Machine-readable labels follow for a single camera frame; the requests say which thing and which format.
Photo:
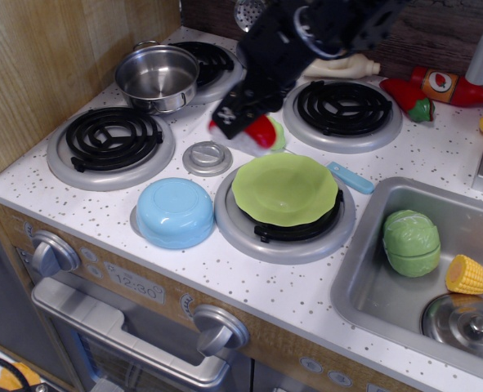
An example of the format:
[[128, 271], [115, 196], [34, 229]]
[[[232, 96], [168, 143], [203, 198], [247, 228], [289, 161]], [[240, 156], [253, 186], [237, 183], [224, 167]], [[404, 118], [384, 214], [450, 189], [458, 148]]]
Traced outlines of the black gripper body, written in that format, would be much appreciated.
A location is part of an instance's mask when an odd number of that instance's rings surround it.
[[247, 70], [244, 89], [280, 88], [284, 100], [313, 60], [350, 48], [349, 20], [348, 1], [273, 1], [237, 46]]

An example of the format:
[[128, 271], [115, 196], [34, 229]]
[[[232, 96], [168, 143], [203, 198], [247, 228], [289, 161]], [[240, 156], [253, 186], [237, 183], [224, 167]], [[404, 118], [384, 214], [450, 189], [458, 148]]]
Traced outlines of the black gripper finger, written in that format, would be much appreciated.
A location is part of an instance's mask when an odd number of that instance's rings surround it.
[[283, 94], [280, 88], [268, 90], [255, 90], [252, 88], [244, 91], [248, 99], [244, 118], [250, 123], [262, 115], [277, 112], [283, 106]]
[[227, 139], [233, 139], [253, 122], [251, 98], [244, 83], [235, 84], [212, 113], [212, 121]]

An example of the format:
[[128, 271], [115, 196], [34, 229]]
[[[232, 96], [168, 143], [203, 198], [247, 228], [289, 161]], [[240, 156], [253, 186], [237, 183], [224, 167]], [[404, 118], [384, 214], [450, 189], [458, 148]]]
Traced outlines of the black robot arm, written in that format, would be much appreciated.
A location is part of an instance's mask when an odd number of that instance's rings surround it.
[[272, 1], [239, 41], [246, 69], [212, 114], [232, 139], [262, 115], [281, 109], [316, 59], [338, 60], [387, 38], [404, 1]]

